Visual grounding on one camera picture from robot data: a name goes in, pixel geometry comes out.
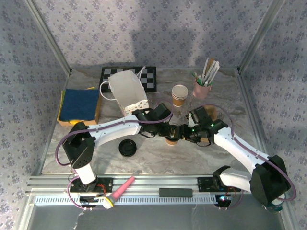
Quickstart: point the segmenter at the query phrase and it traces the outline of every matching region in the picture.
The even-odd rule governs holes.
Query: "white paper bag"
[[[124,116],[130,115],[136,109],[149,108],[147,96],[144,87],[141,84],[141,73],[145,69],[143,67],[138,75],[135,75],[131,70],[115,73],[108,77],[106,82],[109,83],[110,89],[114,95],[114,99],[106,98],[101,92],[103,98],[114,101],[116,100]]]

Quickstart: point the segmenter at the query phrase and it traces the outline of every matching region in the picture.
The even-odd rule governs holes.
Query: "pen holder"
[[[196,98],[204,99],[208,96],[209,91],[211,91],[211,85],[210,86],[201,86],[196,81],[194,81],[194,89],[193,89],[193,95]]]

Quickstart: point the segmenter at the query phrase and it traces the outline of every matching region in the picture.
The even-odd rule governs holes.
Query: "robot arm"
[[[273,167],[258,157],[251,155],[238,145],[232,137],[231,129],[221,120],[212,121],[203,107],[189,112],[189,125],[170,125],[168,122],[148,124],[148,121],[158,121],[166,118],[170,111],[160,104],[149,111],[136,110],[127,117],[94,126],[85,126],[83,122],[77,123],[71,132],[83,129],[95,129],[69,137],[63,148],[70,160],[72,168],[80,177],[81,182],[89,187],[96,186],[97,177],[90,166],[94,148],[108,141],[148,132],[154,136],[172,139],[184,139],[198,143],[201,138],[207,138],[227,150],[238,159],[248,172],[236,171],[224,166],[213,173],[214,184],[232,186],[251,192],[262,204],[268,204],[290,189],[290,184]],[[234,135],[244,146],[255,151],[258,155],[268,159],[286,173],[283,160],[278,156],[269,157],[250,146],[237,135]]]

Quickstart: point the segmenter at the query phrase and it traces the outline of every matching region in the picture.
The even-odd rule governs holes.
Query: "black lid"
[[[133,140],[125,139],[119,144],[118,149],[124,157],[132,157],[136,152],[136,144]]]

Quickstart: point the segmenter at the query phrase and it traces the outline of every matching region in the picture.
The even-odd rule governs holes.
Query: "chessboard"
[[[133,73],[138,74],[142,67],[106,67],[102,68],[99,86],[102,82],[107,81],[108,77],[115,73],[131,70]],[[144,87],[145,92],[157,92],[157,70],[156,67],[146,67],[141,74],[141,83]],[[109,84],[105,83],[101,87],[101,92],[111,92]]]

